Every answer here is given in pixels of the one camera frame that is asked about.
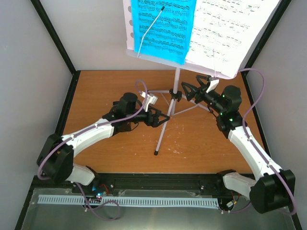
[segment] musical notation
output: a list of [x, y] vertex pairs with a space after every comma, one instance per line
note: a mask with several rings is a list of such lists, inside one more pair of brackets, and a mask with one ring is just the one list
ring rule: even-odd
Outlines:
[[189, 50], [196, 0], [131, 0], [135, 50], [139, 49], [142, 36], [147, 32], [141, 53], [159, 56], [183, 64]]
[[237, 71], [277, 3], [278, 0], [198, 0], [186, 59], [202, 65], [205, 60], [210, 69]]

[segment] white enclosure wall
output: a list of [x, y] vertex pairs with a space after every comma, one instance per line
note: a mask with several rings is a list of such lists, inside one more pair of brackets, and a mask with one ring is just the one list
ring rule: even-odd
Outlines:
[[0, 226], [14, 229], [71, 80], [30, 0], [0, 1]]
[[174, 69], [126, 55], [122, 0], [41, 0], [76, 69]]
[[[253, 67], [264, 71], [266, 90], [257, 106], [272, 157], [296, 176], [298, 216], [307, 229], [307, 3], [293, 0]], [[248, 74], [254, 98], [261, 77]]]

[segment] wooden tabletop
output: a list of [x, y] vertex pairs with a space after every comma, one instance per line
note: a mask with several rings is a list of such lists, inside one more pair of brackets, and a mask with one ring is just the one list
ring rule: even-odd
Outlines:
[[[125, 92], [137, 94], [134, 86], [137, 79], [144, 80], [149, 90], [169, 90], [173, 88], [174, 74], [172, 70], [82, 71], [64, 134], [96, 122]], [[182, 70], [180, 82], [197, 85], [196, 75]], [[240, 113], [243, 115], [250, 103], [241, 76], [220, 80], [217, 91], [221, 93], [230, 84], [241, 89]], [[167, 103], [161, 94], [156, 95], [155, 108], [166, 114]], [[176, 112], [192, 106], [191, 102], [182, 99], [176, 103]], [[262, 143], [252, 113], [247, 123]], [[227, 169], [251, 173], [240, 152], [218, 130], [214, 116], [204, 109], [197, 107], [171, 117], [159, 155], [154, 156], [161, 129], [162, 126], [152, 128], [140, 123], [132, 132], [119, 133], [85, 149], [75, 158], [75, 163], [88, 165], [99, 173], [217, 173]]]

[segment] purple cable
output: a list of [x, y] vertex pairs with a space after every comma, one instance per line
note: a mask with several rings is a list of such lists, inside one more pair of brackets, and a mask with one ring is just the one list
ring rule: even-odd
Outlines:
[[248, 209], [250, 206], [251, 206], [251, 202], [249, 202], [248, 205], [246, 205], [244, 208], [242, 208], [242, 209], [240, 209], [240, 210], [237, 210], [237, 211], [230, 211], [229, 213], [230, 213], [230, 214], [240, 213], [240, 212], [243, 212], [243, 211], [245, 211], [246, 209]]
[[[90, 205], [90, 203], [88, 202], [88, 199], [86, 198], [86, 195], [85, 195], [85, 193], [84, 193], [84, 191], [83, 191], [81, 185], [80, 185], [79, 183], [76, 183], [76, 185], [78, 186], [78, 188], [80, 189], [80, 192], [81, 192], [82, 196], [84, 197], [85, 204], [86, 204], [87, 208], [90, 209], [90, 211], [91, 211], [97, 218], [102, 219], [102, 220], [104, 220], [104, 221], [112, 221], [112, 220], [117, 219], [117, 218], [120, 216], [120, 206], [119, 206], [119, 204], [118, 204], [115, 200], [106, 201], [106, 202], [102, 203], [101, 205], [99, 205], [98, 207], [92, 208], [91, 205]], [[117, 206], [118, 212], [117, 212], [117, 215], [116, 215], [114, 218], [106, 219], [106, 218], [103, 218], [103, 217], [97, 215], [97, 213], [95, 213], [94, 210], [100, 209], [100, 208], [102, 208], [104, 205], [109, 204], [109, 203], [114, 203], [114, 204], [116, 204], [116, 206]]]
[[[145, 82], [144, 82], [143, 80], [137, 80], [137, 81], [135, 82], [135, 86], [136, 86], [136, 88], [137, 88], [138, 91], [139, 91], [139, 88], [137, 87], [137, 83], [138, 83], [138, 82], [141, 82], [141, 83], [143, 84], [144, 88], [145, 88], [145, 99], [144, 99], [144, 101], [146, 101], [146, 99], [147, 99], [147, 92], [148, 92], [148, 91], [147, 91], [147, 86], [146, 86], [146, 84], [145, 84]], [[112, 123], [115, 123], [115, 122], [126, 121], [126, 120], [128, 120], [128, 119], [131, 119], [131, 118], [135, 117], [137, 114], [139, 114], [139, 113], [142, 111], [142, 109], [144, 108], [144, 106], [145, 106], [145, 104], [143, 103], [142, 106], [139, 108], [139, 110], [138, 110], [137, 112], [135, 112], [134, 114], [132, 114], [131, 116], [128, 116], [128, 117], [125, 117], [125, 118], [122, 118], [122, 119], [118, 119], [118, 120], [114, 120], [114, 121], [104, 122], [104, 123], [99, 124], [98, 127], [104, 126], [104, 125], [109, 125], [109, 124], [112, 124]], [[85, 130], [82, 130], [82, 131], [80, 131], [79, 133], [74, 134], [73, 136], [74, 136], [74, 138], [76, 138], [76, 137], [78, 137], [79, 135], [81, 135], [82, 133], [85, 133], [85, 132], [87, 132], [87, 131], [89, 131], [89, 130], [91, 130], [91, 129], [93, 129], [93, 128], [96, 128], [96, 126], [95, 126], [95, 125], [90, 126], [90, 127], [86, 128]], [[70, 141], [70, 140], [72, 140], [72, 137], [67, 138], [66, 140], [62, 141], [59, 145], [57, 145], [57, 146], [56, 146], [56, 147], [55, 147], [55, 148], [54, 148], [54, 149], [43, 159], [43, 161], [41, 162], [41, 164], [39, 165], [38, 170], [37, 170], [37, 177], [38, 177], [40, 180], [48, 180], [48, 179], [50, 179], [49, 177], [43, 177], [43, 176], [41, 176], [41, 173], [42, 173], [42, 171], [43, 171], [43, 167], [44, 167], [45, 163], [46, 163], [46, 162], [48, 161], [48, 159], [52, 156], [52, 154], [54, 154], [60, 147], [62, 147], [64, 144], [66, 144], [66, 143], [67, 143], [68, 141]]]
[[[261, 77], [262, 77], [262, 89], [261, 89], [261, 92], [260, 92], [259, 97], [258, 97], [257, 100], [254, 102], [254, 104], [246, 111], [246, 113], [244, 114], [243, 119], [242, 119], [242, 120], [243, 120], [243, 121], [242, 121], [242, 123], [243, 123], [243, 129], [244, 129], [244, 132], [245, 132], [247, 138], [249, 138], [250, 135], [248, 134], [247, 129], [246, 129], [246, 125], [245, 125], [246, 116], [247, 116], [248, 113], [255, 107], [255, 105], [258, 103], [258, 101], [259, 101], [260, 98], [262, 97], [263, 92], [264, 92], [264, 87], [265, 87], [264, 75], [263, 75], [263, 73], [262, 73], [260, 70], [254, 69], [254, 68], [245, 68], [245, 69], [239, 70], [239, 72], [249, 71], [249, 70], [251, 70], [251, 71], [256, 71], [256, 72], [258, 72], [258, 73], [261, 75]], [[263, 160], [266, 162], [266, 164], [269, 164], [269, 161], [268, 161], [268, 160], [266, 159], [266, 157], [262, 154], [262, 152], [261, 152], [260, 149], [257, 147], [257, 145], [254, 143], [254, 141], [253, 141], [252, 139], [249, 140], [249, 141], [250, 141], [250, 143], [252, 144], [252, 146], [256, 149], [256, 151], [259, 153], [259, 155], [263, 158]], [[276, 170], [273, 166], [271, 166], [271, 165], [269, 165], [269, 166], [270, 166], [270, 168], [272, 169], [272, 171], [277, 175], [278, 179], [279, 179], [279, 180], [282, 182], [282, 184], [284, 185], [284, 187], [285, 187], [287, 193], [289, 194], [289, 196], [290, 196], [290, 198], [291, 198], [292, 204], [293, 204], [293, 210], [292, 210], [292, 212], [284, 212], [284, 211], [281, 211], [281, 212], [283, 212], [283, 213], [285, 213], [285, 214], [288, 214], [288, 215], [294, 215], [294, 214], [296, 213], [296, 210], [297, 210], [297, 208], [296, 208], [296, 201], [295, 201], [295, 199], [294, 199], [294, 196], [293, 196], [293, 194], [292, 194], [292, 192], [291, 192], [289, 186], [288, 186], [287, 183], [284, 181], [284, 179], [282, 178], [282, 176], [280, 176], [280, 174], [277, 172], [277, 170]]]

